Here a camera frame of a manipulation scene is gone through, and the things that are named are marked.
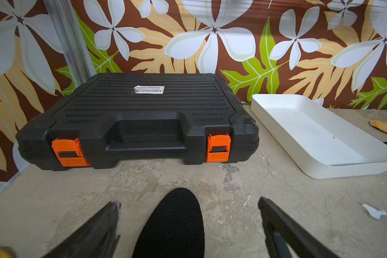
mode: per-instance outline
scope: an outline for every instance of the white plastic tray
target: white plastic tray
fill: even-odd
[[[301,95],[255,94],[251,111],[312,178],[387,171],[387,145]]]

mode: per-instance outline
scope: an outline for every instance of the floral wallpaper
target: floral wallpaper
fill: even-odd
[[[387,0],[75,0],[97,73],[217,73],[242,101],[301,94],[387,109]],[[25,166],[15,134],[71,94],[42,0],[0,0],[0,181]]]
[[[387,0],[72,4],[98,72],[217,73],[242,101],[301,94],[387,109]]]
[[[15,134],[63,95],[70,79],[56,29],[42,0],[0,0],[0,185],[28,163]]]

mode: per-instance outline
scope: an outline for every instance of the white flower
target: white flower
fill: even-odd
[[[13,64],[15,57],[14,32],[17,28],[20,36],[23,66],[27,75],[40,87],[54,93],[55,84],[52,70],[28,28],[33,29],[52,49],[63,53],[52,19],[47,14],[25,17],[36,4],[36,0],[13,0],[13,4],[14,8],[7,0],[0,0],[0,12],[10,16],[9,19],[0,21],[0,75],[7,72]]]
[[[144,0],[139,6],[141,18],[147,18],[151,14],[151,1],[157,13],[166,14],[168,12],[169,4],[165,0]]]
[[[145,38],[145,35],[133,27],[116,28],[116,25],[122,20],[124,16],[124,2],[123,0],[108,0],[109,13],[111,14],[112,23],[108,21],[102,7],[97,0],[84,0],[84,9],[92,22],[108,28],[107,30],[99,30],[94,34],[94,42],[98,49],[107,50],[111,45],[112,32],[116,45],[122,57],[127,61],[129,59],[129,46],[126,41],[119,35],[137,43]]]
[[[182,0],[182,3],[195,18],[210,28],[176,35],[166,45],[166,55],[175,59],[190,58],[209,35],[198,58],[198,69],[200,73],[214,73],[218,63],[219,35],[233,60],[242,62],[255,56],[254,35],[248,29],[221,28],[243,15],[251,6],[252,0],[222,0],[216,21],[212,17],[211,0]]]
[[[332,0],[327,4],[327,7],[331,10],[341,11],[330,20],[327,29],[332,30],[336,28],[340,23],[341,18],[343,18],[344,26],[351,26],[354,24],[355,20],[357,20],[357,15],[351,12],[348,8],[359,6],[364,2],[364,0],[353,0],[351,2],[349,2],[349,0],[343,1],[344,3],[342,3],[341,0]]]
[[[272,60],[281,59],[288,49],[291,47],[290,54],[290,70],[294,69],[297,66],[299,59],[301,58],[301,51],[299,50],[298,44],[301,44],[301,48],[307,52],[312,53],[321,48],[321,43],[318,39],[315,38],[303,38],[305,33],[307,33],[317,22],[318,16],[320,14],[320,8],[318,6],[309,8],[303,17],[301,22],[301,27],[297,35],[295,35],[295,12],[293,9],[290,9],[282,14],[281,20],[279,21],[279,32],[291,40],[281,41],[276,44],[269,55],[269,58]]]
[[[352,44],[338,53],[331,60],[332,65],[335,65],[338,68],[345,68],[359,62],[372,51],[354,72],[352,82],[354,90],[358,89],[370,76],[377,61],[381,57],[385,45],[387,45],[387,0],[374,1],[371,10],[371,23],[376,32],[382,36],[382,39]]]

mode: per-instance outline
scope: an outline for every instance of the brown background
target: brown background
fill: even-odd
[[[169,3],[169,11],[167,14],[170,15],[172,18],[174,18],[182,27],[184,27],[176,2],[173,0],[167,0],[167,1]],[[130,2],[130,0],[124,0],[124,2],[125,2],[126,10],[125,10],[124,18],[120,21],[120,23],[118,24],[118,27],[125,27],[125,26],[131,26],[135,28],[145,27],[151,30],[159,31],[169,37],[172,37],[170,33],[156,26],[155,24],[150,22],[147,18],[141,18],[139,14],[139,10]],[[326,38],[328,40],[337,42],[343,47],[345,47],[345,44],[337,36],[335,36],[332,31],[327,30],[327,20],[325,18],[325,14],[323,13],[323,11],[331,11],[326,6],[328,2],[329,1],[323,1],[325,5],[317,5],[321,9],[318,22],[308,33],[304,35],[304,38],[317,38],[317,39]],[[365,2],[361,6],[350,8],[350,10],[355,12],[358,16],[356,22],[353,25],[353,28],[356,30],[359,38],[361,36],[361,28],[364,22],[364,12],[366,9],[367,2],[368,0],[365,0]],[[99,0],[99,3],[102,6],[103,10],[105,11],[106,17],[108,18],[109,21],[111,21],[110,14],[108,12],[107,0]],[[105,29],[93,23],[88,18],[85,12],[82,0],[72,0],[72,5],[73,5],[73,8],[78,13],[78,15],[80,16],[80,18],[82,19],[82,21],[86,23],[89,26],[89,28],[93,30],[93,32],[96,32],[101,29]],[[213,13],[214,19],[217,18],[217,15],[219,12],[219,5],[220,5],[220,1],[212,2],[212,13]],[[255,56],[259,60],[260,60],[259,41],[261,38],[263,27],[268,18],[270,19],[270,24],[271,24],[270,26],[271,34],[273,35],[275,42],[279,43],[280,41],[288,40],[287,38],[285,38],[283,35],[279,33],[279,21],[280,21],[281,15],[289,9],[294,9],[296,19],[297,19],[296,29],[298,33],[299,26],[305,11],[308,8],[311,8],[314,6],[313,4],[310,4],[303,0],[285,0],[283,2],[273,1],[269,9],[268,9],[268,5],[269,5],[269,1],[254,0],[253,4],[245,14],[243,14],[237,20],[225,26],[225,28],[243,27],[243,28],[249,29],[254,34],[254,37],[255,37],[256,49],[257,49]],[[47,11],[43,3],[43,0],[38,0],[36,5],[26,16],[32,17],[36,14],[46,14],[46,13]],[[0,19],[2,19],[4,16],[5,14],[0,13]],[[58,81],[61,89],[63,90],[67,88],[70,85],[71,80],[65,77],[64,75],[58,73],[57,71],[55,71],[56,69],[66,66],[66,61],[63,55],[51,49],[33,30],[31,30],[31,32],[33,33],[41,49],[43,50],[43,53],[45,54],[49,62],[50,68],[52,69],[52,73],[56,78],[56,80]],[[217,65],[216,73],[224,77],[224,75],[222,75],[220,70],[229,70],[229,71],[237,71],[242,75],[247,75],[247,72],[243,68],[242,63],[236,62],[232,60],[231,57],[229,57],[222,43],[222,40],[219,37],[218,37],[218,41],[219,41],[219,53],[218,53],[218,65]],[[135,49],[160,48],[160,46],[158,45],[151,45],[146,42],[131,43],[127,41],[127,43],[129,44],[130,51]],[[114,40],[112,39],[111,47],[107,50],[108,54],[113,55],[117,50],[118,49],[114,43]],[[277,61],[277,64],[282,64],[286,62],[289,59],[289,55],[290,55],[290,49],[282,59]],[[383,77],[387,80],[387,66],[385,64],[385,55],[386,55],[386,49],[383,51],[382,56],[378,61],[376,68],[371,73],[371,76]],[[305,53],[304,51],[301,51],[301,60],[313,59],[317,57],[327,57],[327,55],[321,54],[319,52]],[[114,62],[120,67],[120,69],[124,73],[127,73],[127,72],[143,73],[144,70],[131,71],[131,69],[135,65],[137,65],[142,61],[145,61],[145,60],[139,60],[132,57],[129,58],[129,61],[126,61],[125,59],[123,59],[123,57],[120,54],[117,54],[114,57]],[[295,67],[294,70],[290,71],[288,64],[280,67],[279,68],[280,85],[277,90],[277,93],[283,93],[289,87],[296,84],[299,80],[288,80],[288,79],[294,75],[297,75],[303,70],[304,69],[302,68]],[[56,92],[56,96],[53,96],[45,92],[36,83],[32,82],[32,84],[36,89],[37,95],[39,96],[39,100],[44,110],[47,110],[48,108],[50,108],[56,101],[58,101],[62,97],[62,95],[59,92]],[[267,93],[265,84],[266,84],[266,81],[264,81],[263,83],[261,93]],[[356,99],[356,93],[351,92],[351,80],[350,80],[348,82],[348,85],[344,88],[344,90],[338,97],[338,99],[335,100],[334,99],[335,92],[338,84],[339,84],[339,81],[333,87],[333,90],[325,98],[324,106],[328,107],[330,105],[332,106],[335,105],[336,108],[337,107],[348,108],[347,105],[351,102],[351,100]],[[304,89],[305,88],[300,90],[298,94],[302,94]],[[373,85],[371,82],[371,78],[368,78],[361,91],[367,92],[367,91],[371,91],[372,89],[373,89]],[[19,98],[20,105],[23,111],[25,112],[27,120],[30,120],[34,116],[38,115],[39,112],[30,105],[26,97],[23,94],[21,94],[16,88],[14,88],[14,90]],[[240,89],[237,93],[237,96],[243,101],[246,101],[247,90],[248,90],[247,88],[243,88],[243,89]],[[378,96],[370,104],[369,109],[377,108],[383,97],[384,95]],[[13,154],[12,154],[13,143],[10,140],[8,140],[8,138],[1,131],[0,131],[0,146],[7,160],[7,172],[0,170],[0,181],[8,181],[14,174],[17,173],[17,168],[15,167],[15,164],[13,162]]]

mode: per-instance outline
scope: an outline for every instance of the white label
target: white label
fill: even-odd
[[[136,94],[163,94],[165,86],[141,86],[137,85],[133,88]]]

